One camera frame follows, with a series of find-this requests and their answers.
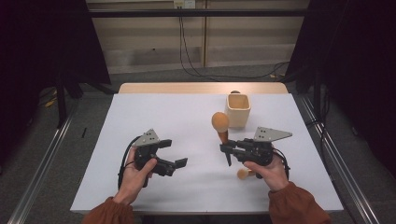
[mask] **white wall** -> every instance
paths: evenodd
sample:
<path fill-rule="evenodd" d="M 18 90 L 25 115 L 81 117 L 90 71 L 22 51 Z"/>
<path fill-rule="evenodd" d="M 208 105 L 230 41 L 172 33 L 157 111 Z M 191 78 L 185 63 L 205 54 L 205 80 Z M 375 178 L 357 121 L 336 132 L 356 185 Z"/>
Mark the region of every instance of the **white wall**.
<path fill-rule="evenodd" d="M 196 0 L 197 8 L 212 9 L 306 8 L 308 3 L 309 0 Z M 89 9 L 174 7 L 173 1 L 161 0 L 87 0 L 87 4 Z M 140 71 L 136 68 L 142 66 L 180 68 L 178 18 L 92 20 L 110 73 Z M 295 17 L 183 18 L 189 54 L 197 67 L 288 61 L 302 21 L 303 18 Z"/>

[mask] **cable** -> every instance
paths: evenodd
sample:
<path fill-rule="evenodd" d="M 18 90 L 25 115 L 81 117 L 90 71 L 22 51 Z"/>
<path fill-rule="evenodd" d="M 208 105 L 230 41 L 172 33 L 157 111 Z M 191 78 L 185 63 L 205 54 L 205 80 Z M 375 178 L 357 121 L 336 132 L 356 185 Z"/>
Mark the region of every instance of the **cable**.
<path fill-rule="evenodd" d="M 282 77 L 278 82 L 282 82 L 282 83 L 292 82 L 296 80 L 298 76 L 306 72 L 308 68 L 309 68 L 308 65 L 303 64 L 299 68 L 295 69 L 295 71 L 293 71 L 292 73 L 289 73 L 287 76 Z"/>
<path fill-rule="evenodd" d="M 180 57 L 180 63 L 181 63 L 181 66 L 183 67 L 183 70 L 184 70 L 187 74 L 189 74 L 189 75 L 191 75 L 191 76 L 194 76 L 194 77 L 204 77 L 204 78 L 208 78 L 208 79 L 210 79 L 210 80 L 219 82 L 218 80 L 214 79 L 213 77 L 206 77 L 206 76 L 201 75 L 201 74 L 194 68 L 194 66 L 192 66 L 192 63 L 191 63 L 191 60 L 190 60 L 190 55 L 189 55 L 189 52 L 187 51 L 186 37 L 185 37 L 185 35 L 184 35 L 183 18 L 182 18 L 182 17 L 179 17 L 179 18 L 178 18 L 178 22 L 179 22 L 179 26 L 180 26 L 180 54 L 179 54 L 179 57 Z M 182 57 L 181 57 L 181 48 L 182 48 L 182 47 L 181 47 L 181 46 L 182 46 L 182 41 L 181 41 L 181 39 L 182 39 L 182 38 L 183 38 L 183 42 L 184 42 L 184 50 L 186 51 L 187 58 L 188 58 L 188 60 L 189 60 L 190 66 L 191 66 L 192 70 L 194 70 L 194 72 L 195 72 L 197 75 L 195 75 L 195 74 L 193 74 L 193 73 L 190 73 L 190 72 L 187 71 L 187 69 L 184 67 L 183 60 L 182 60 Z"/>
<path fill-rule="evenodd" d="M 200 74 L 200 73 L 192 66 L 191 59 L 190 59 L 190 55 L 189 55 L 189 52 L 188 52 L 188 50 L 187 50 L 186 37 L 185 37 L 185 34 L 184 34 L 184 23 L 183 23 L 183 18 L 182 18 L 182 17 L 179 17 L 179 20 L 178 20 L 178 21 L 179 21 L 179 31 L 180 31 L 180 51 L 179 51 L 179 57 L 180 57 L 181 66 L 183 67 L 183 70 L 184 70 L 187 74 L 189 74 L 189 75 L 191 75 L 191 76 L 193 76 L 193 77 L 204 77 L 204 78 L 207 78 L 207 79 L 210 79 L 210 80 L 213 80 L 213 81 L 217 81 L 217 82 L 219 82 L 219 80 L 217 80 L 216 77 L 255 79 L 255 78 L 261 78 L 261 77 L 268 77 L 268 76 L 272 75 L 273 73 L 275 73 L 276 70 L 278 70 L 279 68 L 281 68 L 283 65 L 289 63 L 289 62 L 276 63 L 276 64 L 274 65 L 274 68 L 273 68 L 273 70 L 272 70 L 271 72 L 266 73 L 266 74 L 261 75 L 261 76 L 255 76 L 255 77 L 238 77 L 238 76 L 222 76 L 222 75 L 204 76 L 204 75 Z M 186 52 L 186 54 L 187 54 L 187 58 L 188 58 L 190 67 L 191 67 L 192 70 L 195 72 L 195 74 L 190 73 L 190 72 L 184 67 L 183 60 L 182 60 L 182 57 L 181 57 L 181 51 L 182 51 L 183 43 L 184 43 L 184 50 L 185 50 L 185 52 Z"/>
<path fill-rule="evenodd" d="M 125 171 L 125 167 L 131 163 L 133 163 L 134 161 L 128 162 L 127 164 L 125 164 L 126 160 L 127 160 L 127 156 L 129 154 L 129 151 L 131 149 L 132 144 L 139 138 L 140 136 L 137 136 L 136 138 L 134 138 L 134 140 L 132 140 L 132 142 L 128 145 L 128 147 L 125 149 L 124 155 L 122 157 L 122 162 L 121 162 L 121 166 L 120 166 L 120 171 L 119 171 L 119 180 L 118 180 L 118 187 L 120 189 L 121 184 L 122 184 L 122 179 L 123 179 L 123 173 Z"/>
<path fill-rule="evenodd" d="M 37 106 L 42 106 L 44 105 L 45 107 L 50 107 L 52 106 L 56 101 L 58 100 L 58 94 L 57 92 L 55 92 L 51 98 L 49 98 L 47 101 L 45 102 L 39 102 Z"/>
<path fill-rule="evenodd" d="M 279 149 L 274 148 L 274 155 L 278 156 L 282 160 L 283 166 L 285 167 L 286 178 L 289 180 L 290 167 L 288 165 L 288 160 L 286 160 L 285 154 L 283 154 L 283 152 L 281 152 Z"/>
<path fill-rule="evenodd" d="M 43 94 L 41 94 L 38 98 L 43 98 L 43 97 L 45 97 L 45 96 L 47 96 L 48 94 L 50 94 L 52 91 L 56 91 L 56 88 L 51 88 L 49 91 L 47 91 L 47 92 L 45 92 L 45 93 L 43 93 Z"/>
<path fill-rule="evenodd" d="M 126 163 L 126 164 L 124 165 L 124 168 L 126 168 L 128 165 L 130 165 L 130 164 L 132 164 L 132 163 L 134 163 L 134 161 L 130 161 L 130 162 Z"/>

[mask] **orange sleeve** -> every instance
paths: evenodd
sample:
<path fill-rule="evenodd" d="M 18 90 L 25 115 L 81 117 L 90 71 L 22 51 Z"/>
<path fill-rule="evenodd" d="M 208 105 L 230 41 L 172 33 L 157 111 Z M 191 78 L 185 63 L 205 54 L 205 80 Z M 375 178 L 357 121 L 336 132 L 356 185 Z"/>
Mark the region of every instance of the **orange sleeve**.
<path fill-rule="evenodd" d="M 269 213 L 274 224 L 330 224 L 330 216 L 305 189 L 290 182 L 284 189 L 269 192 Z"/>
<path fill-rule="evenodd" d="M 82 224 L 134 224 L 134 214 L 131 205 L 115 203 L 113 198 L 93 208 L 82 220 Z"/>

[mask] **white cup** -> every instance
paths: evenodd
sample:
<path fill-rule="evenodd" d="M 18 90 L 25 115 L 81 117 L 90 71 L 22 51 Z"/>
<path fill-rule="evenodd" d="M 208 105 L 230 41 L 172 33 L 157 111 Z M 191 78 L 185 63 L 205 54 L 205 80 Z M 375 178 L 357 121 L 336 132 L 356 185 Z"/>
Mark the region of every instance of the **white cup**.
<path fill-rule="evenodd" d="M 224 113 L 228 116 L 230 128 L 243 128 L 248 122 L 250 101 L 248 96 L 241 93 L 231 93 L 227 96 Z"/>

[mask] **orange ball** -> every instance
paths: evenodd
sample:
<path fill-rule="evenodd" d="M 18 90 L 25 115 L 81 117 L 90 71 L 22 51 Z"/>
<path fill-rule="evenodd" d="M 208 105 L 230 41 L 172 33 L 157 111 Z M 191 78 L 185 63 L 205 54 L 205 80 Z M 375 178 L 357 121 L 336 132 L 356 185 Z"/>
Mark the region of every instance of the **orange ball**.
<path fill-rule="evenodd" d="M 212 116 L 212 125 L 213 128 L 218 131 L 218 133 L 225 133 L 228 131 L 229 127 L 228 116 L 222 112 L 216 112 Z"/>

